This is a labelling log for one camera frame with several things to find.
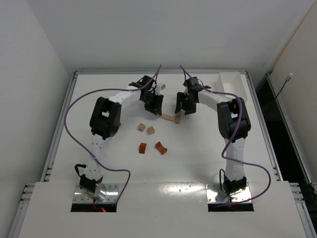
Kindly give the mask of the white perforated basket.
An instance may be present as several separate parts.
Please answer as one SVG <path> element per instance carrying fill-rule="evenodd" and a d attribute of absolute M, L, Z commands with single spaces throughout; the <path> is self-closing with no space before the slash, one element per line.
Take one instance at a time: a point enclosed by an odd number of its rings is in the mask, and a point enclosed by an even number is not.
<path fill-rule="evenodd" d="M 218 75 L 215 90 L 235 94 L 246 102 L 248 96 L 244 87 L 245 80 L 245 75 L 240 72 L 221 72 Z"/>

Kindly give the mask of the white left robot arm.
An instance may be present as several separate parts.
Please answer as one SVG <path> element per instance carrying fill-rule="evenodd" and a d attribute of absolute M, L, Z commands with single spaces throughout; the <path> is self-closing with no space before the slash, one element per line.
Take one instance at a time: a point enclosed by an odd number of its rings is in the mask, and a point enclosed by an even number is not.
<path fill-rule="evenodd" d="M 87 195 L 95 200 L 101 200 L 106 195 L 106 187 L 102 184 L 104 175 L 100 169 L 105 169 L 109 172 L 127 172 L 128 178 L 124 184 L 123 190 L 131 177 L 131 172 L 128 169 L 111 169 L 100 162 L 102 158 L 103 145 L 108 138 L 114 137 L 119 127 L 121 126 L 121 111 L 134 102 L 141 101 L 144 103 L 146 111 L 155 115 L 162 115 L 163 95 L 156 92 L 157 76 L 143 76 L 136 82 L 131 82 L 124 89 L 99 89 L 86 93 L 74 101 L 77 103 L 80 99 L 93 93 L 102 91 L 118 91 L 114 96 L 104 98 L 99 97 L 96 100 L 89 126 L 92 134 L 92 149 L 89 150 L 77 139 L 74 139 L 88 154 L 92 157 L 87 164 L 76 164 L 74 166 L 77 175 L 79 176 L 79 186 Z"/>

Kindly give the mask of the light wood cube with holes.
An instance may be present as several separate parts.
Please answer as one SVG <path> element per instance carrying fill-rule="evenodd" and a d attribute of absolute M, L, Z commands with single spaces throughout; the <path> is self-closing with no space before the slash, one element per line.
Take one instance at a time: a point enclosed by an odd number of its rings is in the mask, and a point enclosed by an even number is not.
<path fill-rule="evenodd" d="M 144 131 L 146 129 L 146 126 L 143 124 L 143 123 L 140 123 L 139 125 L 138 125 L 138 130 L 139 131 Z"/>

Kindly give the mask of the light wood block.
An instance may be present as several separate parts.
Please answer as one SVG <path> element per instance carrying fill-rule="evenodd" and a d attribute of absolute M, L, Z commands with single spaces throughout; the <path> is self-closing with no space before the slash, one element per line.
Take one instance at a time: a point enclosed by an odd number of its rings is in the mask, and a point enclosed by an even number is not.
<path fill-rule="evenodd" d="M 155 133 L 154 127 L 153 126 L 148 127 L 147 132 L 148 132 L 149 135 L 154 134 Z"/>

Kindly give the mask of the light long wood plank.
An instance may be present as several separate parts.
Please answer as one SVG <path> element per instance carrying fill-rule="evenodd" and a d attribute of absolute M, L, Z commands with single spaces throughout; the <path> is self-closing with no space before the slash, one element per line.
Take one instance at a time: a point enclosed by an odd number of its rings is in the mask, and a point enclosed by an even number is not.
<path fill-rule="evenodd" d="M 161 118 L 167 121 L 175 122 L 175 117 L 167 114 L 162 114 Z"/>

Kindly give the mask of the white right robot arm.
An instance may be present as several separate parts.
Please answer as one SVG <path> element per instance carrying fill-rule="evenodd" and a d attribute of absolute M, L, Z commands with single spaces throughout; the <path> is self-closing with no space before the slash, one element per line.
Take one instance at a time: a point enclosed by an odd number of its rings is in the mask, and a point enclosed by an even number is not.
<path fill-rule="evenodd" d="M 226 168 L 220 188 L 227 195 L 245 189 L 247 179 L 243 150 L 251 122 L 244 100 L 233 93 L 212 91 L 210 87 L 199 84 L 196 77 L 189 77 L 183 85 L 186 89 L 177 93 L 175 113 L 194 114 L 198 103 L 217 112 L 218 129 L 226 143 L 221 153 L 226 160 Z"/>

